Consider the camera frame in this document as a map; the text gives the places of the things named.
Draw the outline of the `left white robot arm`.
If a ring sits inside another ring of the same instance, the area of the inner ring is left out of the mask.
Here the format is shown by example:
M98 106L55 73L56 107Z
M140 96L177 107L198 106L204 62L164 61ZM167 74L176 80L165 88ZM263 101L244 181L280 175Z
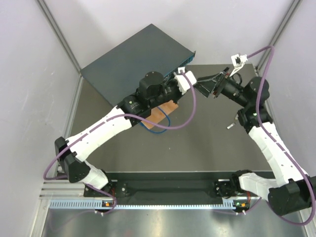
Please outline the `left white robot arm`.
M148 121L153 108L178 100L193 89L197 79L191 71L179 68L172 79L165 80L159 72L148 72L136 91L126 96L110 112L84 131L69 138L55 140L56 158L70 183L84 182L102 196L108 195L112 184L106 173L87 162L101 145L141 121Z

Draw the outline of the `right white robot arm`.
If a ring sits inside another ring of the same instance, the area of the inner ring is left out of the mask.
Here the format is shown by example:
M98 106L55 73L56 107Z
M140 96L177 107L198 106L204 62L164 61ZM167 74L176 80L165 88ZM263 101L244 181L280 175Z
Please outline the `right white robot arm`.
M274 174L263 178L250 170L239 170L230 177L235 195L251 192L266 200L278 216L316 208L316 179L310 177L292 158L282 142L272 117L265 107L269 83L253 77L245 86L226 72L197 79L195 88L205 97L224 95L241 105L236 120L259 147Z

